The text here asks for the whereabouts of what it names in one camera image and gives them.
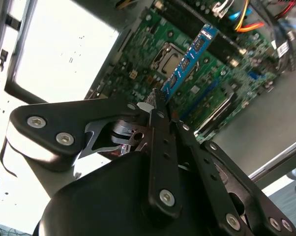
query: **green circuit board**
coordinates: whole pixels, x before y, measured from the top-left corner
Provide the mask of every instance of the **green circuit board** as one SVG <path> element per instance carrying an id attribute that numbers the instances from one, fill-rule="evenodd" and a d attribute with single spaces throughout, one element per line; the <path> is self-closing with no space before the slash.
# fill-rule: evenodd
<path id="1" fill-rule="evenodd" d="M 153 88 L 162 87 L 192 40 L 153 7 L 147 9 L 113 70 L 101 81 L 98 97 L 122 93 L 131 102 L 144 101 Z M 248 75 L 256 58 L 263 60 L 272 53 L 267 40 L 256 32 L 239 34 L 236 40 L 245 51 L 241 57 L 234 56 L 226 64 L 206 51 L 171 98 L 181 119 L 197 130 L 228 98 L 226 86 L 236 93 L 233 111 L 209 134 L 196 134 L 200 142 L 210 139 L 256 97 L 265 82 L 276 78 L 271 72 L 255 79 Z M 213 83 L 215 86 L 208 92 Z"/>

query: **screw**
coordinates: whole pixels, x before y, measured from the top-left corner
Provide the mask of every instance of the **screw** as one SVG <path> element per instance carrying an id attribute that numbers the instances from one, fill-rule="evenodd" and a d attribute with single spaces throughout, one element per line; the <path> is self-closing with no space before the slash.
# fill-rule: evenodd
<path id="1" fill-rule="evenodd" d="M 132 109 L 132 110 L 135 110 L 136 109 L 136 107 L 133 104 L 131 104 L 131 103 L 128 103 L 127 104 L 127 107 L 130 108 L 130 109 Z"/>
<path id="2" fill-rule="evenodd" d="M 146 16 L 146 21 L 150 21 L 152 19 L 151 15 Z"/>
<path id="3" fill-rule="evenodd" d="M 236 231 L 241 229 L 240 222 L 236 219 L 236 217 L 230 213 L 226 215 L 226 220 L 228 224 Z"/>
<path id="4" fill-rule="evenodd" d="M 189 127 L 186 124 L 183 124 L 183 129 L 185 129 L 186 131 L 189 130 Z"/>
<path id="5" fill-rule="evenodd" d="M 280 225 L 274 218 L 269 218 L 270 224 L 278 231 L 281 231 Z"/>
<path id="6" fill-rule="evenodd" d="M 289 230 L 290 232 L 293 231 L 292 227 L 290 226 L 290 224 L 286 220 L 282 219 L 281 222 L 287 230 Z"/>
<path id="7" fill-rule="evenodd" d="M 214 150 L 217 150 L 217 147 L 215 146 L 215 144 L 209 144 L 209 146 L 214 149 Z"/>
<path id="8" fill-rule="evenodd" d="M 174 199 L 173 194 L 169 190 L 167 190 L 167 189 L 161 190 L 159 197 L 160 197 L 160 200 L 168 207 L 174 206 L 175 199 Z"/>
<path id="9" fill-rule="evenodd" d="M 61 132 L 56 135 L 56 141 L 62 145 L 70 146 L 74 143 L 74 137 L 71 134 Z"/>
<path id="10" fill-rule="evenodd" d="M 161 118 L 164 118 L 164 114 L 162 112 L 157 112 L 158 116 L 160 116 Z"/>
<path id="11" fill-rule="evenodd" d="M 33 128 L 40 129 L 46 125 L 46 122 L 41 117 L 30 117 L 27 119 L 27 124 Z"/>

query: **blue ram stick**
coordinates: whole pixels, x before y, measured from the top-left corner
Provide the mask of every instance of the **blue ram stick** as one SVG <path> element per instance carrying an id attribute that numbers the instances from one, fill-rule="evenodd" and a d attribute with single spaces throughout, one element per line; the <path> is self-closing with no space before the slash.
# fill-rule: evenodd
<path id="1" fill-rule="evenodd" d="M 166 101 L 169 101 L 178 87 L 183 83 L 200 56 L 213 41 L 217 32 L 218 30 L 209 24 L 203 26 L 171 77 L 165 82 L 161 89 L 165 93 Z"/>

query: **connector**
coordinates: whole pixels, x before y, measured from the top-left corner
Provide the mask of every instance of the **connector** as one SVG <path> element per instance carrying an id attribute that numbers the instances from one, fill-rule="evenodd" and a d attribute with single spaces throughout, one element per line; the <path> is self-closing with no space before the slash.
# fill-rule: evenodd
<path id="1" fill-rule="evenodd" d="M 212 7 L 212 12 L 215 17 L 219 17 L 220 19 L 224 17 L 224 15 L 228 12 L 229 8 L 232 6 L 234 0 L 225 0 L 223 4 L 220 2 L 216 2 Z"/>

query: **motherboard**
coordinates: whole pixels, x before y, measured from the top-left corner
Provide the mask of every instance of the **motherboard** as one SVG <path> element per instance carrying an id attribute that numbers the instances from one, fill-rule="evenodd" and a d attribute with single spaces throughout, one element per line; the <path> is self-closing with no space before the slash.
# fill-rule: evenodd
<path id="1" fill-rule="evenodd" d="M 91 98 L 124 94 L 143 102 L 162 88 L 206 22 L 219 34 L 171 96 L 180 120 L 199 142 L 212 138 L 277 77 L 276 54 L 257 31 L 234 33 L 228 20 L 214 16 L 214 1 L 156 0 L 141 14 L 120 57 Z"/>

